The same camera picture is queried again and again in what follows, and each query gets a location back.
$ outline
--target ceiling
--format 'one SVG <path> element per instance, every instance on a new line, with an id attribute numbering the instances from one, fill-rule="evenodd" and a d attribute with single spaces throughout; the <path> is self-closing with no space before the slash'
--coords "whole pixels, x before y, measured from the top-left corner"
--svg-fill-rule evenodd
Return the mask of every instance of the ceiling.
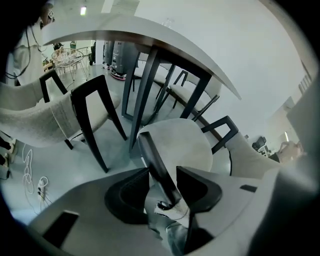
<path id="1" fill-rule="evenodd" d="M 134 15 L 139 0 L 55 0 L 53 13 L 55 20 L 65 20 L 80 15 L 80 8 L 86 6 L 86 15 L 101 13 L 104 2 L 112 3 L 111 13 Z"/>

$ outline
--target power strip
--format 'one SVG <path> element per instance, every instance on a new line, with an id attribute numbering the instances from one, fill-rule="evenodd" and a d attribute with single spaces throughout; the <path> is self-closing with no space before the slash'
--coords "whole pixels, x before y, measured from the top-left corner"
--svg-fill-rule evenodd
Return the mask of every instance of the power strip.
<path id="1" fill-rule="evenodd" d="M 45 200 L 45 182 L 43 179 L 38 182 L 38 199 L 40 202 Z"/>

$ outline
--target gray floor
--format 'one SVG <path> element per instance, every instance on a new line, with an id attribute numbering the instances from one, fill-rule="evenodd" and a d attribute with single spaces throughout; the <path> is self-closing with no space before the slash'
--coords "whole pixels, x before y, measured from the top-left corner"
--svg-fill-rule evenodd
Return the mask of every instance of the gray floor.
<path id="1" fill-rule="evenodd" d="M 105 75 L 109 90 L 118 94 L 122 98 L 125 84 L 124 81 L 114 79 L 110 74 L 106 73 L 102 66 L 99 65 L 90 66 L 86 73 L 89 79 L 102 74 Z M 63 84 L 68 90 L 72 90 L 86 81 L 81 69 L 76 71 L 74 82 L 70 73 L 64 73 L 62 79 Z M 129 114 L 133 114 L 134 112 L 139 83 L 140 80 L 136 80 L 135 92 L 132 92 L 131 90 L 130 93 L 127 110 Z M 152 114 L 155 98 L 159 88 L 160 87 L 155 83 L 152 85 L 150 96 L 144 111 L 144 118 L 147 118 Z M 52 99 L 61 94 L 52 81 L 51 84 L 48 85 L 48 89 Z M 175 109 L 172 109 L 174 101 L 175 100 L 169 96 L 153 122 L 178 118 L 183 111 L 183 106 L 178 103 Z M 116 112 L 119 116 L 125 133 L 129 137 L 132 122 L 121 116 L 121 107 L 122 104 L 120 103 L 120 106 L 116 109 Z M 217 142 L 210 133 L 207 133 L 206 135 L 212 145 Z M 94 133 L 94 136 L 100 153 L 106 165 L 110 168 L 108 173 L 104 173 L 92 155 L 89 147 L 82 142 L 72 141 L 71 143 L 74 146 L 73 150 L 70 150 L 64 142 L 47 148 L 35 148 L 26 145 L 24 157 L 26 157 L 29 149 L 32 148 L 33 150 L 32 180 L 35 189 L 37 189 L 39 179 L 42 176 L 46 176 L 49 180 L 49 184 L 46 187 L 46 196 L 52 202 L 54 202 L 56 199 L 61 197 L 64 193 L 75 186 L 92 180 L 100 179 L 105 176 L 144 166 L 140 158 L 129 155 L 129 140 L 124 141 L 122 139 L 112 121 L 107 120 L 105 124 Z M 11 177 L 6 181 L 1 180 L 0 184 L 4 198 L 13 216 L 16 219 L 28 224 L 36 216 L 36 214 L 40 212 L 40 201 L 38 199 L 37 192 L 34 194 L 25 194 L 25 188 L 22 183 L 24 169 L 26 166 L 22 159 L 23 146 L 23 143 L 18 144 L 18 153 L 15 161 L 10 165 Z M 212 167 L 212 172 L 224 174 L 229 173 L 230 162 L 228 151 L 225 149 L 221 150 L 217 152 L 213 158 L 215 164 Z"/>

